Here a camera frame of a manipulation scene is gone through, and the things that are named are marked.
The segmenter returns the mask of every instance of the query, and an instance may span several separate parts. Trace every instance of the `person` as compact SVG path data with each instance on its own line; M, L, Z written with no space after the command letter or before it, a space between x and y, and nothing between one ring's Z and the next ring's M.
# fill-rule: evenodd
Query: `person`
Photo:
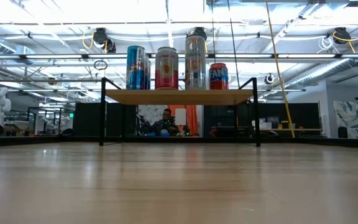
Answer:
M155 133L156 136L161 135L161 131L164 129L168 131L170 136L176 136L179 132L178 126L175 125L175 118L169 108L164 110L161 120L154 122L152 126L147 122L145 126L148 133Z

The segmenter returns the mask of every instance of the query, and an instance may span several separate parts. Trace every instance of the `exposed ceiling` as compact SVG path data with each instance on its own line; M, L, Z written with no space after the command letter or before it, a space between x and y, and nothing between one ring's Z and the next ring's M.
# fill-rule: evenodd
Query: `exposed ceiling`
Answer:
M335 27L345 27L352 38L357 38L358 7L349 7L352 1L325 2L329 4L284 0L269 4L277 53L352 53L348 44L331 44L332 36L328 39L324 37L327 34L332 35ZM177 52L183 54L186 35L195 27L204 27L208 36L209 53L233 54L233 39L237 54L272 53L264 1L245 3L242 0L230 0L230 3L229 12L227 1L215 0L212 13L211 0L0 0L0 40L14 47L26 46L35 54L103 54L104 50L94 45L87 49L83 38L85 37L85 44L90 45L91 33L95 28L105 27L108 36L116 44L118 54L126 53L130 45L141 45L147 53L156 53L158 48L169 46L170 40ZM216 33L215 42L210 41L213 39L213 30ZM358 46L358 40L354 41L353 45ZM3 74L0 78L27 78L29 74L32 74L31 78L37 79L81 79L90 78L91 75L94 78L97 70L93 68L93 62L44 59L26 65L4 60L0 61L0 67L19 76L4 75L0 72ZM105 73L100 73L124 86L126 60L109 59L107 62L108 69ZM301 63L286 60L280 62L280 71L286 79L296 77L297 74L321 63L327 62L324 59ZM231 76L230 87L238 88L235 63L228 60L227 67ZM237 69L240 83L250 77L258 77L260 88L271 88L264 84L264 76L269 73L277 74L273 60L243 61L237 64ZM184 61L180 60L180 78L184 78L184 70ZM100 88L99 83L73 82L71 85L74 84L84 89ZM69 84L50 86L47 83L26 86L46 89L70 87Z

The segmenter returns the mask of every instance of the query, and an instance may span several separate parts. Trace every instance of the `red can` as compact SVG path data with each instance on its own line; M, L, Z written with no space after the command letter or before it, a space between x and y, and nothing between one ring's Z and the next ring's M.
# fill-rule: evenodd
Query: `red can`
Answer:
M214 63L209 68L209 89L228 90L229 74L224 63Z
M179 86L179 57L171 47L161 47L155 56L155 89L174 89Z

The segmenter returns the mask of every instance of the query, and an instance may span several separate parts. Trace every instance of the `wooden floor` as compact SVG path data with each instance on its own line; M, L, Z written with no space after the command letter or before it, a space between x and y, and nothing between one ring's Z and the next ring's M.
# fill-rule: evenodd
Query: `wooden floor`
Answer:
M0 147L0 223L358 224L358 149Z

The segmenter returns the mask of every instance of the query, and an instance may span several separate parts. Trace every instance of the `desk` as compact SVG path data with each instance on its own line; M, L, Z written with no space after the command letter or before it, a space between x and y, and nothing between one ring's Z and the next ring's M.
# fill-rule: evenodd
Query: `desk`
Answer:
M117 90L107 90L106 83L109 82ZM251 90L243 88L252 83ZM122 90L113 81L107 78L101 80L101 109L100 109L100 136L99 145L103 146L106 129L106 96L116 100L122 105L122 134L121 139L125 141L125 105L234 105L235 135L237 139L237 105L254 97L258 99L257 79L251 78L238 90ZM255 118L259 120L258 101L254 102ZM255 127L255 139L257 147L260 146L259 123Z

